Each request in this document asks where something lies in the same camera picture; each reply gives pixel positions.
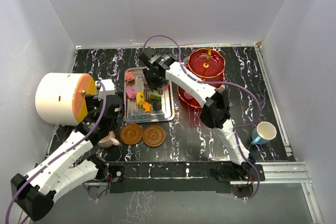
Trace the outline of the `pink roll cake top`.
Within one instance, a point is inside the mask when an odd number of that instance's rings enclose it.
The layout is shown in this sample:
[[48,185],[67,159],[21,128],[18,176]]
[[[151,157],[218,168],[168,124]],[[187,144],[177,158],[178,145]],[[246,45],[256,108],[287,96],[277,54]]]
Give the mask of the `pink roll cake top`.
[[188,100],[193,99],[193,97],[192,97],[188,92],[186,92],[186,91],[184,91],[184,97],[185,97],[186,99],[188,99]]

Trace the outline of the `red three-tier cake stand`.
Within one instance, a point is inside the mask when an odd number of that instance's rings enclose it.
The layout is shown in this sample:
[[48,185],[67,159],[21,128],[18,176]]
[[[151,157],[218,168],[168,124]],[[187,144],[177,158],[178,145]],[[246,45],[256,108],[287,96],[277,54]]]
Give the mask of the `red three-tier cake stand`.
[[215,49],[201,48],[189,55],[187,69],[202,81],[223,82],[225,59]]

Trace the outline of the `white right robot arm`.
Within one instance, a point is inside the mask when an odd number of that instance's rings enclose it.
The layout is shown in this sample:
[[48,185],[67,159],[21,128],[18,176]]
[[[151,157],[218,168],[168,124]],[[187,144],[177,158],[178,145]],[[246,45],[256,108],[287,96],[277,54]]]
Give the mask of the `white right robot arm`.
[[222,140],[229,153],[235,176],[240,180],[247,180],[253,174],[255,159],[234,130],[227,89],[224,86],[216,88],[204,83],[176,57],[158,54],[150,47],[142,50],[139,59],[146,66],[143,74],[151,89],[161,88],[170,81],[198,102],[202,107],[199,117],[201,122]]

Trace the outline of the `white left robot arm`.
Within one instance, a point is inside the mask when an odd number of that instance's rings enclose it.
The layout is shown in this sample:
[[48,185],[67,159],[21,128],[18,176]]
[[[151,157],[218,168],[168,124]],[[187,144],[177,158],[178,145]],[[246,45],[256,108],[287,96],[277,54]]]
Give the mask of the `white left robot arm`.
[[12,200],[5,222],[9,223],[14,204],[31,220],[38,221],[60,197],[78,185],[92,179],[104,181],[109,172],[101,161],[89,157],[78,166],[73,164],[117,128],[122,106],[119,95],[105,95],[99,107],[90,111],[48,158],[26,175],[16,174],[10,181]]

